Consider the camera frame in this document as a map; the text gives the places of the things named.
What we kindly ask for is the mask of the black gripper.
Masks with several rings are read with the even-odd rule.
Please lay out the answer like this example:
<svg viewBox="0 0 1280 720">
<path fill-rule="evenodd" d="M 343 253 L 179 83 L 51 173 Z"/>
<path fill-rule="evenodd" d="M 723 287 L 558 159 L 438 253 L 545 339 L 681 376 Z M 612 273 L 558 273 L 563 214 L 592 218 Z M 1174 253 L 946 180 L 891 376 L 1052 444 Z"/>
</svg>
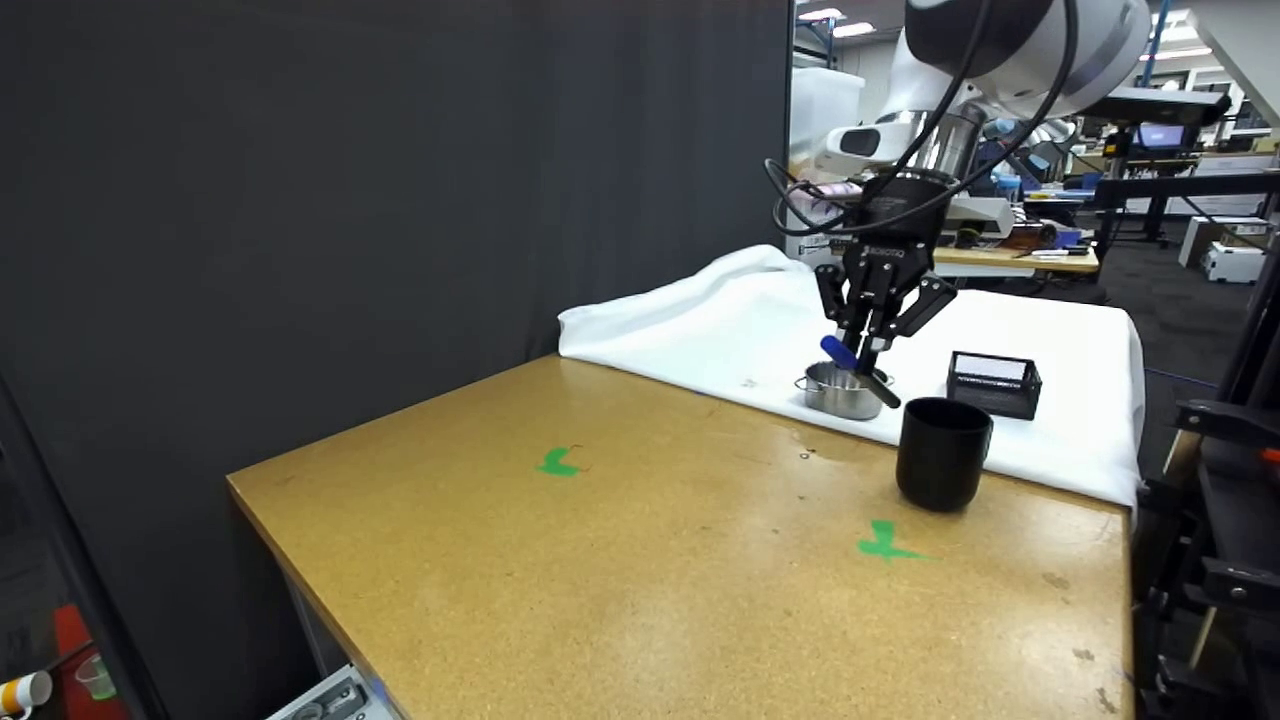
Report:
<svg viewBox="0 0 1280 720">
<path fill-rule="evenodd" d="M 848 337 L 918 337 L 958 287 L 931 281 L 931 248 L 949 212 L 939 173 L 878 174 L 848 212 L 853 244 L 842 262 L 818 262 L 824 317 Z"/>
</svg>

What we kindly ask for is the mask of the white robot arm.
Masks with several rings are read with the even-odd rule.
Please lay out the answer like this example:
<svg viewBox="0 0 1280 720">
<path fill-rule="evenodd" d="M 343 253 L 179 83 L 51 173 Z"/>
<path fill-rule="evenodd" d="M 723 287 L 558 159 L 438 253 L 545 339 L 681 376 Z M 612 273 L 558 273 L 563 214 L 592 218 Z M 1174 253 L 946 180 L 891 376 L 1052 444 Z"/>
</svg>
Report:
<svg viewBox="0 0 1280 720">
<path fill-rule="evenodd" d="M 861 185 L 821 218 L 842 248 L 818 273 L 835 365 L 869 372 L 953 301 L 931 276 L 949 205 L 1035 125 L 1120 89 L 1144 37 L 1142 0 L 905 0 L 887 104 L 878 119 L 833 127 L 818 150 Z"/>
</svg>

